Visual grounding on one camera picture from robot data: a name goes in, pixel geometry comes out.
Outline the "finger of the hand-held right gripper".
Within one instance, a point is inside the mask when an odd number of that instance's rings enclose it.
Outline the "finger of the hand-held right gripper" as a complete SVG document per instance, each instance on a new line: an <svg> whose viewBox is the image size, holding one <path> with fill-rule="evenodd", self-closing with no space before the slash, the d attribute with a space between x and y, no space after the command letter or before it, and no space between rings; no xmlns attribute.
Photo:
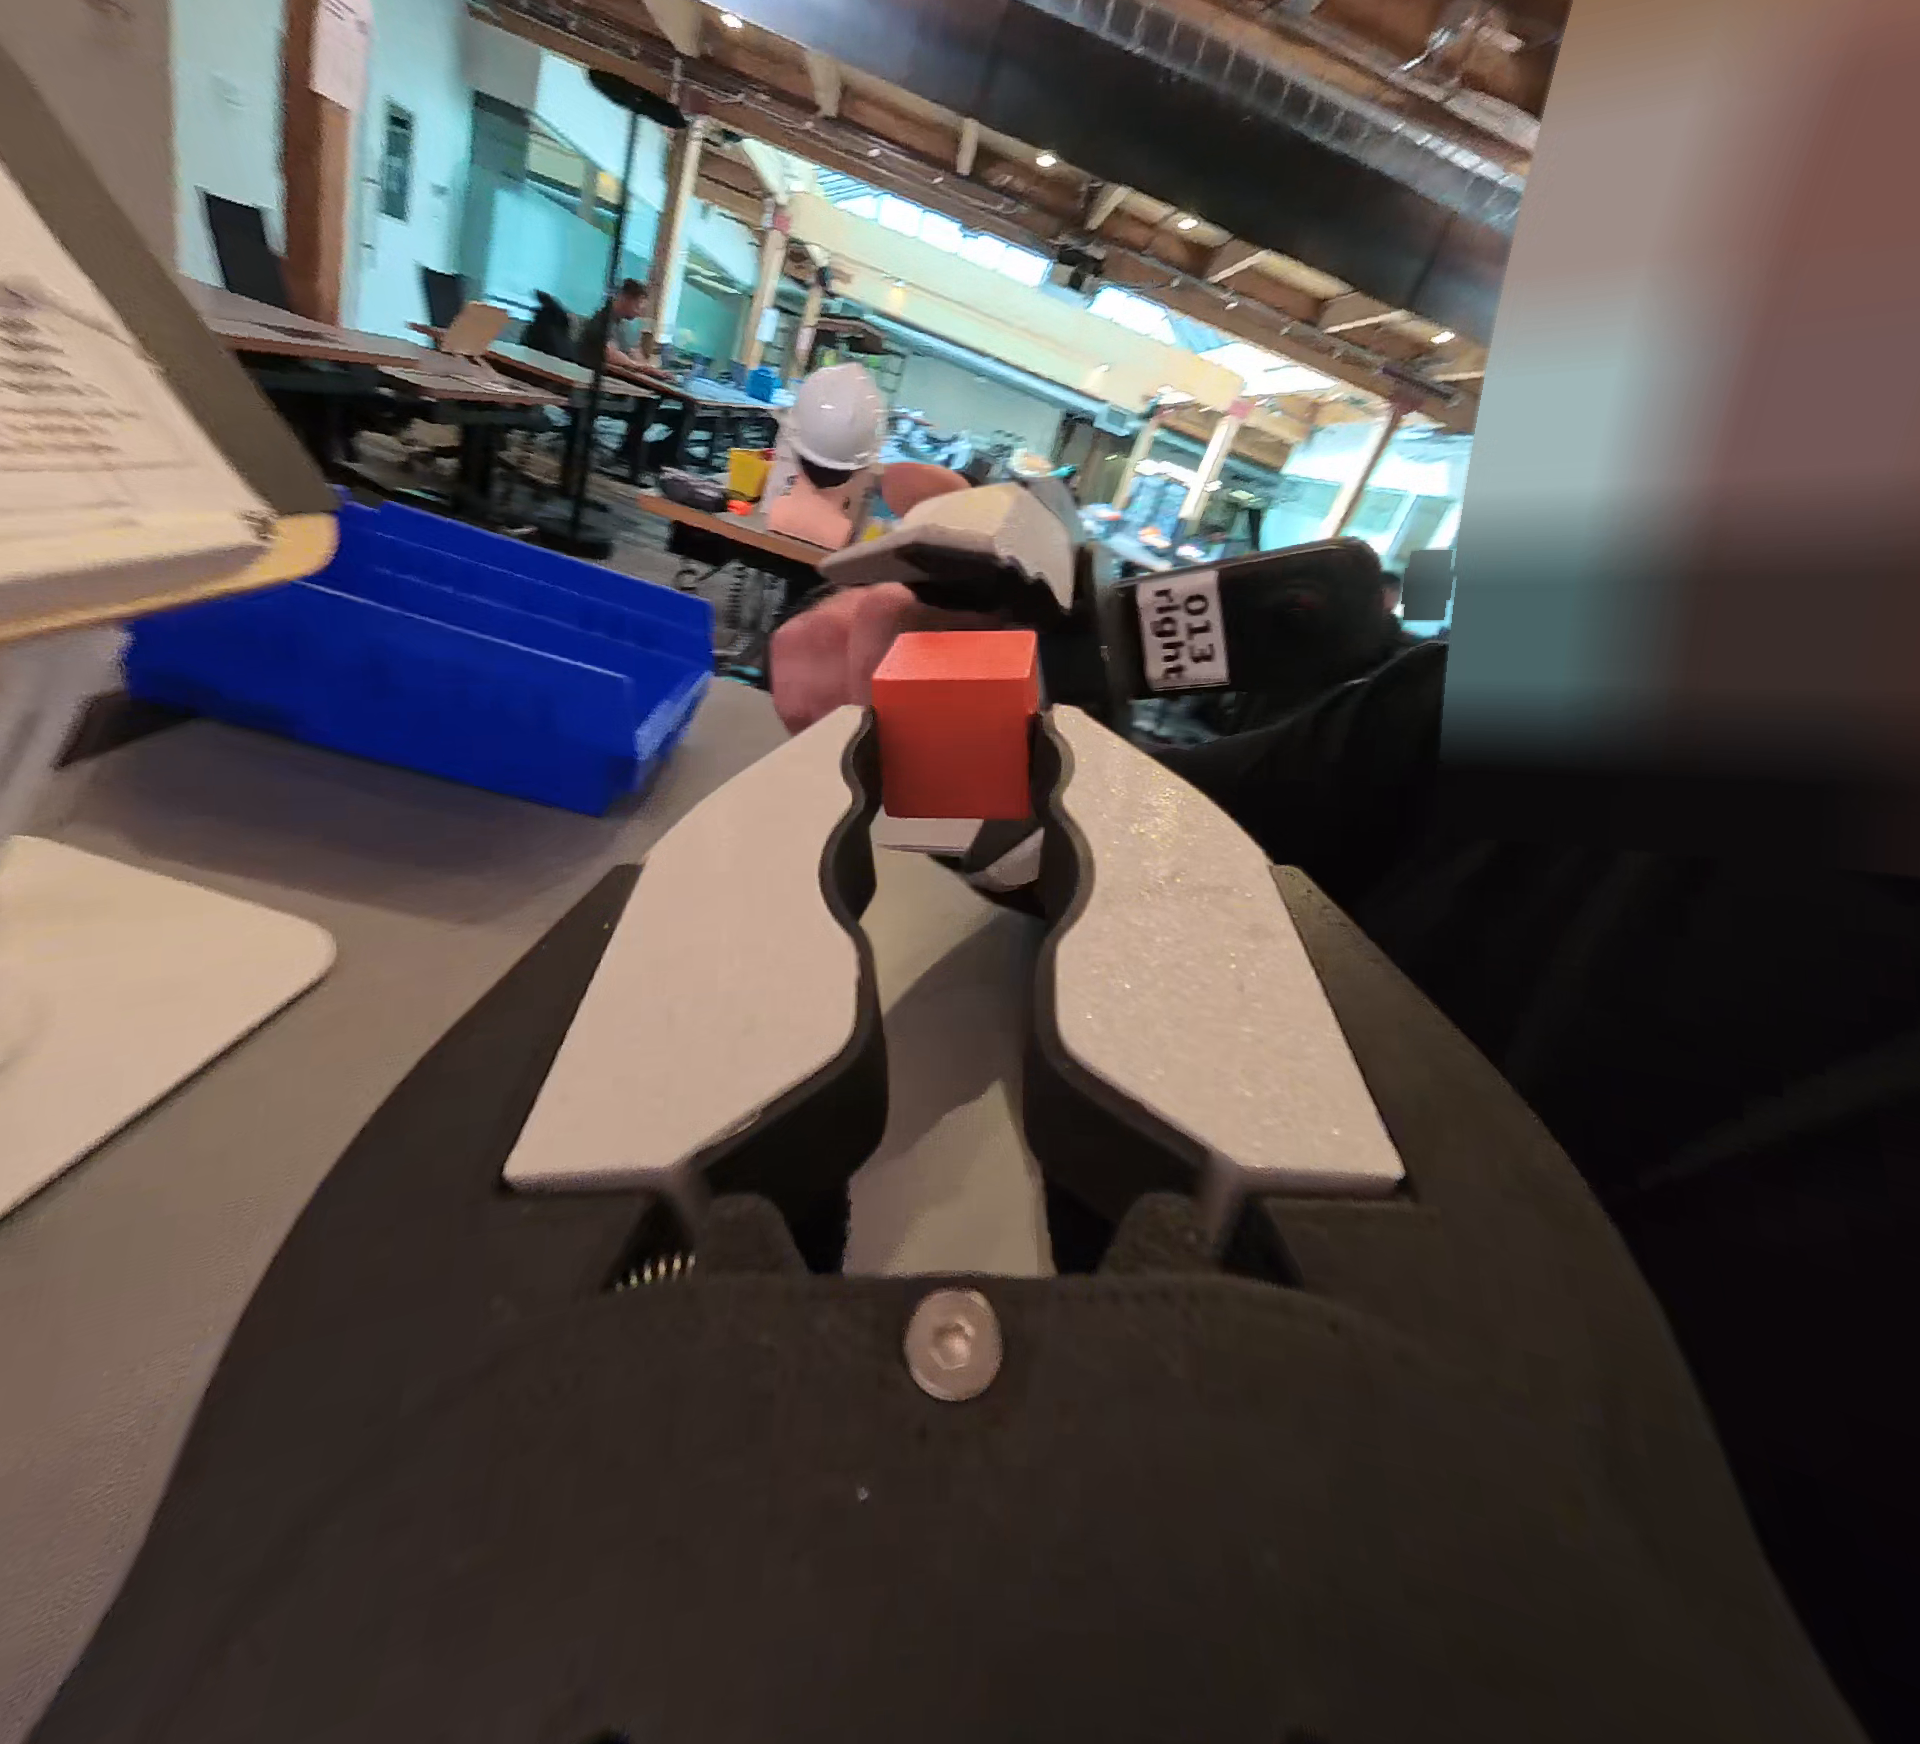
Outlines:
<svg viewBox="0 0 1920 1744"><path fill-rule="evenodd" d="M878 845L932 859L973 893L1031 893L1041 875L1041 827L1033 818L878 818Z"/></svg>
<svg viewBox="0 0 1920 1744"><path fill-rule="evenodd" d="M901 587L959 614L1071 614L1081 535L1021 484L928 500L878 539L820 561L833 589Z"/></svg>

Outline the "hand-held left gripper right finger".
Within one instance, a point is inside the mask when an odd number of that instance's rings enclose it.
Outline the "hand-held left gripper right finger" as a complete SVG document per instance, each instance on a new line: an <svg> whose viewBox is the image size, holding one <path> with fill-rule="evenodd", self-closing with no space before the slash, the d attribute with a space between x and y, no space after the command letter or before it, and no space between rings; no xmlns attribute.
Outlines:
<svg viewBox="0 0 1920 1744"><path fill-rule="evenodd" d="M1041 1181L1110 1226L1178 1195L1215 1250L1265 1199L1398 1199L1403 1158L1260 845L1071 706L1037 726L1033 807Z"/></svg>

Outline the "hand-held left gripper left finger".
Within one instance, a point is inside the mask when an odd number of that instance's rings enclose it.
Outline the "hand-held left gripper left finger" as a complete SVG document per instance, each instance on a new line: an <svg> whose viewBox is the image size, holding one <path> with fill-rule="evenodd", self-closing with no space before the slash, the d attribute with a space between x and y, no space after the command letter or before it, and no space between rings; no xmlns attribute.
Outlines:
<svg viewBox="0 0 1920 1744"><path fill-rule="evenodd" d="M502 1181L643 1193L690 1234L775 1206L841 1271L853 1179L887 1130L874 951L878 733L836 708L687 811L643 859Z"/></svg>

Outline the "red wooden cube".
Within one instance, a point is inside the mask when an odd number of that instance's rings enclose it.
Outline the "red wooden cube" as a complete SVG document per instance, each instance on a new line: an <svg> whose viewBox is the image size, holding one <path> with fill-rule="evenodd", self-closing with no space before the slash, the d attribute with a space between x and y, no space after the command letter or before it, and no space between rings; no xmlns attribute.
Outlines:
<svg viewBox="0 0 1920 1744"><path fill-rule="evenodd" d="M906 822L1028 822L1038 638L906 631L871 675L881 804Z"/></svg>

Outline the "blue plastic bin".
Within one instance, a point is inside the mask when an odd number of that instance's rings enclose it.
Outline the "blue plastic bin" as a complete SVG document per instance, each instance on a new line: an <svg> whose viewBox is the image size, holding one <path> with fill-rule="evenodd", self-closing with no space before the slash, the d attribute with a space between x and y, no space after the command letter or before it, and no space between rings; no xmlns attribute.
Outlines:
<svg viewBox="0 0 1920 1744"><path fill-rule="evenodd" d="M460 788L612 814L713 671L713 610L422 510L349 504L309 582L129 627L132 701Z"/></svg>

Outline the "person's right hand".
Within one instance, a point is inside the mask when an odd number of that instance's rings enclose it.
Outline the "person's right hand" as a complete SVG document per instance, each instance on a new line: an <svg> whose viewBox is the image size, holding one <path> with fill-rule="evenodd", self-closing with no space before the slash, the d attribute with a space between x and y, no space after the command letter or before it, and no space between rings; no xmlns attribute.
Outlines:
<svg viewBox="0 0 1920 1744"><path fill-rule="evenodd" d="M983 630L979 614L925 604L906 585L820 585L765 650L773 712L805 733L837 708L868 706L871 675L901 636Z"/></svg>

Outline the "pink mannequin head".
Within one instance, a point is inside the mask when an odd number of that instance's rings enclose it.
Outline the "pink mannequin head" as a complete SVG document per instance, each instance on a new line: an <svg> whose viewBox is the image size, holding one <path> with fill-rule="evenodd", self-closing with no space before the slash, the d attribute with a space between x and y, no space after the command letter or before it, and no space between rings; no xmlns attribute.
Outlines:
<svg viewBox="0 0 1920 1744"><path fill-rule="evenodd" d="M878 469L809 471L795 454L775 450L758 517L775 535L837 552L868 527Z"/></svg>

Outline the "white hard hat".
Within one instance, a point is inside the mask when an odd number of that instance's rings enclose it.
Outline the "white hard hat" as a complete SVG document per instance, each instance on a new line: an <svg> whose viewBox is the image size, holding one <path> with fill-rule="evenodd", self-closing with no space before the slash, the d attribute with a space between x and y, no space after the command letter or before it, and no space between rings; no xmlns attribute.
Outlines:
<svg viewBox="0 0 1920 1744"><path fill-rule="evenodd" d="M786 405L782 439L805 474L837 481L878 463L887 422L889 408L863 367L824 367Z"/></svg>

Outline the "wooden office desk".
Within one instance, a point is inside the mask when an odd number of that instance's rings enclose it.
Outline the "wooden office desk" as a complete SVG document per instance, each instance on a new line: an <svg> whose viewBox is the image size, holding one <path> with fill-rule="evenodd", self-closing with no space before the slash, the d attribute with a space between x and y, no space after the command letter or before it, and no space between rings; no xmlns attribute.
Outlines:
<svg viewBox="0 0 1920 1744"><path fill-rule="evenodd" d="M657 524L662 552L698 566L746 566L782 585L789 599L816 593L827 551L769 532L755 514L687 507L650 488L635 491L630 507Z"/></svg>
<svg viewBox="0 0 1920 1744"><path fill-rule="evenodd" d="M368 345L193 277L177 284L334 488L363 502L394 497L356 446L364 437L394 439L422 413L415 367L381 340Z"/></svg>

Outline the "wooden document stand white base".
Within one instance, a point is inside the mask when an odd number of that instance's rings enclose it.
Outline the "wooden document stand white base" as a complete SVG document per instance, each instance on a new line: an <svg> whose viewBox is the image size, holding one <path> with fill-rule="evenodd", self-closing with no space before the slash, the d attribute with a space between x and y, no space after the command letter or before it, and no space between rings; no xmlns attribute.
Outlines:
<svg viewBox="0 0 1920 1744"><path fill-rule="evenodd" d="M3 173L14 173L274 522L252 566L174 599L65 614L43 631L3 627L3 1212L10 1212L334 964L334 940L300 919L29 839L29 822L67 736L115 689L128 627L315 575L337 548L337 504L10 57L3 57Z"/></svg>

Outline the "wooden pillar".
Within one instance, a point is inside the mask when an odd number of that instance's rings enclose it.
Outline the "wooden pillar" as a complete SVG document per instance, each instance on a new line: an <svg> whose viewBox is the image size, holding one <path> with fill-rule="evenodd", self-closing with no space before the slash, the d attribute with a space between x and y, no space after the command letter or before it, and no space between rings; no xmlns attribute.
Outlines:
<svg viewBox="0 0 1920 1744"><path fill-rule="evenodd" d="M353 116L312 76L322 0L283 0L281 175L283 272L298 316L322 326L343 318Z"/></svg>

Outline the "printed instruction sheet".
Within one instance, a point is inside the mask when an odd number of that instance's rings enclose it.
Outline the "printed instruction sheet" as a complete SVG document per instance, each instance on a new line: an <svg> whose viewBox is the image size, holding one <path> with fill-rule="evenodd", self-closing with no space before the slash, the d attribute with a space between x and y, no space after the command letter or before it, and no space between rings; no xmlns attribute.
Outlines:
<svg viewBox="0 0 1920 1744"><path fill-rule="evenodd" d="M268 507L3 173L3 627L252 566Z"/></svg>

